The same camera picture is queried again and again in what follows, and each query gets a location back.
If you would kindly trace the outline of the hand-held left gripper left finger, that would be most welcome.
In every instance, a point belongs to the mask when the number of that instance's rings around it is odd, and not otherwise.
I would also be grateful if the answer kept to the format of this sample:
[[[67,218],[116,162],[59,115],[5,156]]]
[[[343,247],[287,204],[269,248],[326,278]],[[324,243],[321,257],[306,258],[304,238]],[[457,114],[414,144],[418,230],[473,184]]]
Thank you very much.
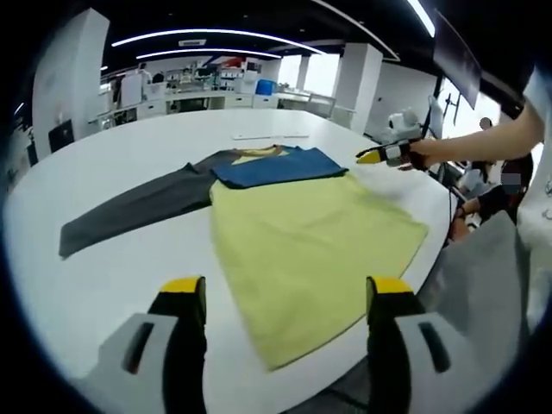
[[[164,284],[100,346],[84,395],[102,413],[204,413],[203,276]]]

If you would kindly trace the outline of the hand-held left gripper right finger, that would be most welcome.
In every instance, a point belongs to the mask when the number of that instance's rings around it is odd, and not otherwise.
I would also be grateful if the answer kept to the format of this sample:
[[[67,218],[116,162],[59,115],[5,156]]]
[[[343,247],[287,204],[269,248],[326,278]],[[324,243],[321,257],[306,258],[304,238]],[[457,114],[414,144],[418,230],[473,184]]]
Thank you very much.
[[[402,279],[367,277],[371,413],[463,413],[474,398],[474,350],[428,312]]]

